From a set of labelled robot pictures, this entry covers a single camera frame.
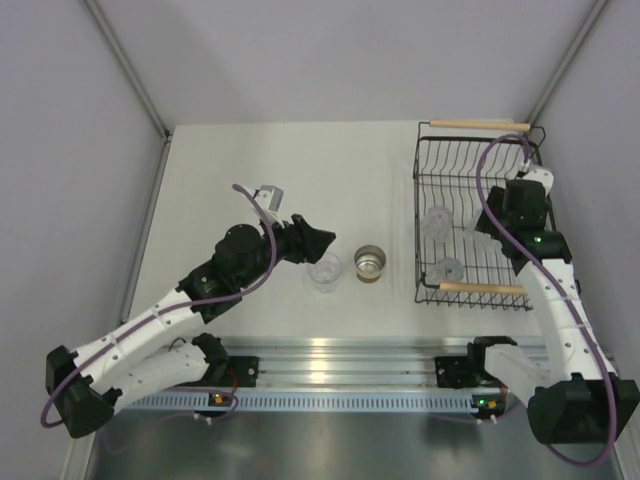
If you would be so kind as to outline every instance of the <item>stainless steel bowl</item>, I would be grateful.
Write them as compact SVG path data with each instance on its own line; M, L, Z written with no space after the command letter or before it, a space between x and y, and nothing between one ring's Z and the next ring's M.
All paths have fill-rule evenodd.
M365 245L356 251L354 261L358 278L365 283L373 283L382 275L387 256L379 247Z

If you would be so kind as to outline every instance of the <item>wooden dowel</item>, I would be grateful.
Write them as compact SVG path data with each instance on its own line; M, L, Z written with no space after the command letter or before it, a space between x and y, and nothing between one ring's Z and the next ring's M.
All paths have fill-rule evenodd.
M430 120L430 127L440 128L475 128L479 130L506 130L508 132L528 132L531 125L528 123L510 122L477 122L470 120Z
M497 293L499 295L527 295L527 291L520 286L494 285L490 283L441 282L440 290L442 290L443 292Z

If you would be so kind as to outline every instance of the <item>white tabletop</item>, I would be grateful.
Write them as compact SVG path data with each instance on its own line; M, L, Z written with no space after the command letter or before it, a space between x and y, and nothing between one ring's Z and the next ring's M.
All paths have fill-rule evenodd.
M258 224L232 183L272 184L285 191L283 217L300 213L312 226L336 232L330 251L343 262L341 283L335 292L320 294L305 266L282 262L260 290L207 327L216 335L538 335L532 312L414 304L416 135L417 122L176 128L132 314L208 260L229 227ZM374 284L355 276L353 254L366 244L381 247L388 258Z

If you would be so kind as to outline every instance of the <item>gray floor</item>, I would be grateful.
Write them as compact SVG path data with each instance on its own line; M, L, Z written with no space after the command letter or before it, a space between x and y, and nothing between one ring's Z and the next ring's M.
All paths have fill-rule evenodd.
M120 455L117 447L163 416L123 412L99 436L91 479L607 479L617 464L585 471L561 463L529 432L524 409L501 424L464 425L422 414L239 413L208 427L162 425ZM571 447L587 459L601 447Z

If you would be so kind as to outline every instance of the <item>black wire dish rack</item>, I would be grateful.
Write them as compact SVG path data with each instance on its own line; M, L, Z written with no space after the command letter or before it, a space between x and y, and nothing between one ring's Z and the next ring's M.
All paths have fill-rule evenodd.
M413 167L415 195L416 303L469 305L504 310L531 309L526 295L444 292L427 287L436 263L453 257L464 267L461 282L494 285L519 285L509 260L499 249L487 248L469 236L468 227L482 209L476 190L476 166L493 138L428 136L427 122L418 124L418 141ZM544 140L544 130L540 129ZM542 165L538 145L532 162ZM503 141L487 157L482 171L485 198L493 186L505 186L516 176L524 155L517 141ZM453 214L453 228L446 242L436 242L421 233L420 220L431 207L443 206ZM555 230L550 209L548 228Z

